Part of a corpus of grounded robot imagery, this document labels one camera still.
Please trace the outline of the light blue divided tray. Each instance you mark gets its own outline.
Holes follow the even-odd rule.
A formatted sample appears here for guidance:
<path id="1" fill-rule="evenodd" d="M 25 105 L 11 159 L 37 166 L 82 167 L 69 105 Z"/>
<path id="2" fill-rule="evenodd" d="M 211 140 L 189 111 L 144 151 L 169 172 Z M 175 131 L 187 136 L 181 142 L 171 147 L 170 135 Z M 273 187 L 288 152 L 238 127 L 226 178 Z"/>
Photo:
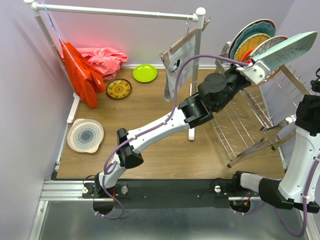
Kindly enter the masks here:
<path id="1" fill-rule="evenodd" d="M 316 31 L 299 33 L 254 56 L 253 61 L 262 61 L 270 70 L 279 68 L 306 54 L 314 45 L 317 35 Z"/>

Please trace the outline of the orange plastic plate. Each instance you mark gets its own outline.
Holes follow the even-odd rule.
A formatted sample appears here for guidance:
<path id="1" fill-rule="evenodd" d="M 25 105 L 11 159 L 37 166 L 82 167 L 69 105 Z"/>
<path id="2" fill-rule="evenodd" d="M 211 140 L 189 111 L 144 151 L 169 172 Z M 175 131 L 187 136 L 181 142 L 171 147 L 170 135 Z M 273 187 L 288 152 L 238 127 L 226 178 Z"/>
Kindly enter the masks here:
<path id="1" fill-rule="evenodd" d="M 242 58 L 241 58 L 241 62 L 245 62 L 245 61 L 247 61 L 248 59 L 249 59 L 249 57 L 250 57 L 250 55 L 251 55 L 251 53 L 252 53 L 252 51 L 253 51 L 254 49 L 252 48 L 252 49 L 250 49 L 249 51 L 247 51 L 243 56 L 242 56 Z"/>

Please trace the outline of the large floral ceramic plate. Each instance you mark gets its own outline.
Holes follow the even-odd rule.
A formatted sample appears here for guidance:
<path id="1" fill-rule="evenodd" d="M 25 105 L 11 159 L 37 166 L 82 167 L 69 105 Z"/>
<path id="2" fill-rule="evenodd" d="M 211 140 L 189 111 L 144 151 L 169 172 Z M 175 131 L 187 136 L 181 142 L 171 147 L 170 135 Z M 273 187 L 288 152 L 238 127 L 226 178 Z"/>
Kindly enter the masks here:
<path id="1" fill-rule="evenodd" d="M 228 57 L 230 59 L 234 58 L 234 54 L 240 44 L 248 37 L 254 34 L 267 34 L 271 37 L 274 37 L 276 34 L 276 25 L 270 19 L 259 19 L 249 23 L 238 34 L 234 37 L 229 47 Z"/>

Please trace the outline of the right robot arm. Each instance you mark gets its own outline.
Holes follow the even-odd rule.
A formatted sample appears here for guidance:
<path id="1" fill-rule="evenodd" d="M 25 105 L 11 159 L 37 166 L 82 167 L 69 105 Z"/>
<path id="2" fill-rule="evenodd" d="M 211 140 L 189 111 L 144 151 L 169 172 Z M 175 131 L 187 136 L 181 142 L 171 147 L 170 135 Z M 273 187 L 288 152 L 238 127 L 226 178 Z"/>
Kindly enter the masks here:
<path id="1" fill-rule="evenodd" d="M 251 190 L 278 209 L 296 208 L 316 214 L 320 211 L 315 201 L 320 177 L 320 96 L 310 94 L 305 87 L 300 92 L 304 97 L 292 116 L 296 125 L 295 144 L 283 179 L 237 171 L 232 177 L 230 191 L 241 196 Z"/>

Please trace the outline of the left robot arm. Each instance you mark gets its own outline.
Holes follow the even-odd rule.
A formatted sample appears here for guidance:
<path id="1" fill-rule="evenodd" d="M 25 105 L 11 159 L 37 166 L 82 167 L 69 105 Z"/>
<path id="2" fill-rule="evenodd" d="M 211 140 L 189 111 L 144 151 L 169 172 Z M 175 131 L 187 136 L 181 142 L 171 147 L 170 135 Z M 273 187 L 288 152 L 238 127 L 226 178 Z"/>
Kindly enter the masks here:
<path id="1" fill-rule="evenodd" d="M 103 171 L 94 177 L 93 191 L 101 198 L 110 194 L 118 179 L 128 169 L 140 166 L 142 152 L 156 142 L 184 130 L 211 121 L 234 96 L 251 82 L 234 67 L 224 74 L 211 73 L 197 86 L 198 91 L 187 97 L 167 115 L 134 130 L 117 130 L 117 148 L 109 155 Z"/>

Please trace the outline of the woven bamboo plate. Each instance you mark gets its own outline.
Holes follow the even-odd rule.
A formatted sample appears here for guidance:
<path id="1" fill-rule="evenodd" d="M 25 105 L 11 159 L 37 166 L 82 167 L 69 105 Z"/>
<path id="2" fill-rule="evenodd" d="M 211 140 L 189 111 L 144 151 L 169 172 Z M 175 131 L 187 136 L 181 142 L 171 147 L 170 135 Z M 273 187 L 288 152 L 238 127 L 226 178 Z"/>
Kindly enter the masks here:
<path id="1" fill-rule="evenodd" d="M 246 38 L 236 49 L 233 59 L 236 61 L 241 62 L 242 56 L 249 50 L 255 49 L 257 46 L 259 46 L 264 41 L 270 39 L 271 36 L 269 36 L 266 33 L 256 33 L 251 35 L 250 37 Z"/>

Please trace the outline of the teal scalloped plate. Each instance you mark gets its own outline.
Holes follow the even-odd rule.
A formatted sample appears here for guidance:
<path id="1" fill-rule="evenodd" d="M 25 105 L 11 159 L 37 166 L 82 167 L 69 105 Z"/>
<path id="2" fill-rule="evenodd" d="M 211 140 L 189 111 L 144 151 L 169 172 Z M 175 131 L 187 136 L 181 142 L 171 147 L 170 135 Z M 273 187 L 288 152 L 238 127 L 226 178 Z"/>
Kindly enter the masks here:
<path id="1" fill-rule="evenodd" d="M 245 26 L 231 42 L 228 57 L 242 62 L 260 44 L 273 38 L 276 25 L 270 19 L 259 19 Z"/>

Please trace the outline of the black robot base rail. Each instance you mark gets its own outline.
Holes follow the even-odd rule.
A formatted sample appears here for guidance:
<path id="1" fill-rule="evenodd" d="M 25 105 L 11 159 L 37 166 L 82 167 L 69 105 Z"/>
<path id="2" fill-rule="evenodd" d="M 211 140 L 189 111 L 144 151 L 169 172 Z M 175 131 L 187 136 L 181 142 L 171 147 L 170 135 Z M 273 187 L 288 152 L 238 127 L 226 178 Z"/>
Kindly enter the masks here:
<path id="1" fill-rule="evenodd" d="M 109 189 L 125 209 L 229 208 L 259 200 L 231 179 L 120 179 Z"/>

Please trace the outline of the brown rim floral plate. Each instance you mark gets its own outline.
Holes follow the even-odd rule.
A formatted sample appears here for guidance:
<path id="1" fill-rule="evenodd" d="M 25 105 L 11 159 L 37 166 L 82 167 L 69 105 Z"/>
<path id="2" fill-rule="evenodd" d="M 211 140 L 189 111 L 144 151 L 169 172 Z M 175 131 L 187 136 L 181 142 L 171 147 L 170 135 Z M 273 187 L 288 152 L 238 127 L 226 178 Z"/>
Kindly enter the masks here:
<path id="1" fill-rule="evenodd" d="M 262 53 L 265 53 L 270 48 L 280 44 L 281 42 L 283 42 L 287 39 L 288 39 L 288 37 L 284 36 L 284 35 L 274 36 L 272 38 L 267 39 L 266 41 L 264 41 L 263 43 L 258 45 L 255 49 L 253 49 L 250 52 L 250 55 L 246 58 L 246 60 L 248 60 L 249 58 L 253 58 L 255 56 L 261 55 Z M 263 85 L 264 83 L 268 82 L 270 79 L 275 77 L 279 73 L 280 70 L 281 70 L 281 67 L 272 69 L 271 72 L 266 76 L 266 78 L 264 80 L 262 80 L 258 84 L 252 84 L 252 86 L 257 87 L 257 86 Z"/>

